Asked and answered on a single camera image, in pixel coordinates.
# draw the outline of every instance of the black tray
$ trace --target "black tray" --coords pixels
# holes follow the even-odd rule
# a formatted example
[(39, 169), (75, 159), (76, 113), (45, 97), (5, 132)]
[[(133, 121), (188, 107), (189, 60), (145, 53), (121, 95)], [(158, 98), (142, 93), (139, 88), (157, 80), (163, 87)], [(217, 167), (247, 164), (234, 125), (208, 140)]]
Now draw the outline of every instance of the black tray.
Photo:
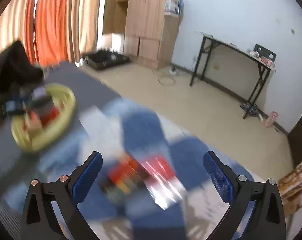
[(114, 51), (101, 49), (92, 54), (83, 56), (86, 63), (94, 70), (123, 65), (130, 62), (130, 58)]

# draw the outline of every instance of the pink bottle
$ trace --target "pink bottle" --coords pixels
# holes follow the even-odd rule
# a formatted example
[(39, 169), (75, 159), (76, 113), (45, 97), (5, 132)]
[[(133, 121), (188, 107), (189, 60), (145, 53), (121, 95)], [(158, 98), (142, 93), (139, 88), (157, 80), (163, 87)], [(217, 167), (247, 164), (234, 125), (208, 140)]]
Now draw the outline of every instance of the pink bottle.
[(273, 111), (268, 119), (264, 122), (264, 127), (269, 128), (274, 122), (275, 120), (278, 118), (278, 113)]

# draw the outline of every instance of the outlet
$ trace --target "outlet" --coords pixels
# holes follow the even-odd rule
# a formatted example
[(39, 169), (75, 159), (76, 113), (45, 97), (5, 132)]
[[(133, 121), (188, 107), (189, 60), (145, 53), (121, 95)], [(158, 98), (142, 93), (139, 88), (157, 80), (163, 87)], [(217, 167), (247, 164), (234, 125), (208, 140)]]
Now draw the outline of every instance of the outlet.
[(220, 66), (219, 63), (215, 63), (215, 64), (214, 64), (214, 68), (215, 68), (216, 70), (220, 70), (220, 69), (221, 69), (221, 66)]

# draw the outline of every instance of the tiled floor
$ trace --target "tiled floor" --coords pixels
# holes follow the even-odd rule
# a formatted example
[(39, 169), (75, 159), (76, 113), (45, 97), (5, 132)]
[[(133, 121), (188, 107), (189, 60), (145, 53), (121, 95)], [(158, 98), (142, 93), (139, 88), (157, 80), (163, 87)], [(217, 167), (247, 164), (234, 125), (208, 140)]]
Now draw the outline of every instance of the tiled floor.
[(239, 102), (205, 82), (189, 86), (190, 75), (181, 72), (160, 79), (150, 69), (136, 64), (97, 73), (87, 66), (81, 70), (98, 78), (122, 97), (149, 107), (188, 129), (205, 143), (238, 161), (263, 179), (280, 179), (293, 168), (286, 136), (265, 128), (258, 118), (242, 119)]

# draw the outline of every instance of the orange curtain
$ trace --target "orange curtain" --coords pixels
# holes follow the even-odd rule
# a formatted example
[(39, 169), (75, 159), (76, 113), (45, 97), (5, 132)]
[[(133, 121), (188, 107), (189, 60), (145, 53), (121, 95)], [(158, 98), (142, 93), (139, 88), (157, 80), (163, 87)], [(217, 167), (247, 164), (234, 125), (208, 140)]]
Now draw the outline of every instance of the orange curtain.
[(35, 57), (42, 67), (68, 60), (67, 0), (38, 0), (35, 10)]
[(81, 54), (95, 51), (97, 47), (99, 5), (100, 0), (80, 0), (79, 50)]
[(26, 46), (25, 17), (27, 0), (11, 0), (0, 16), (0, 52), (16, 40)]

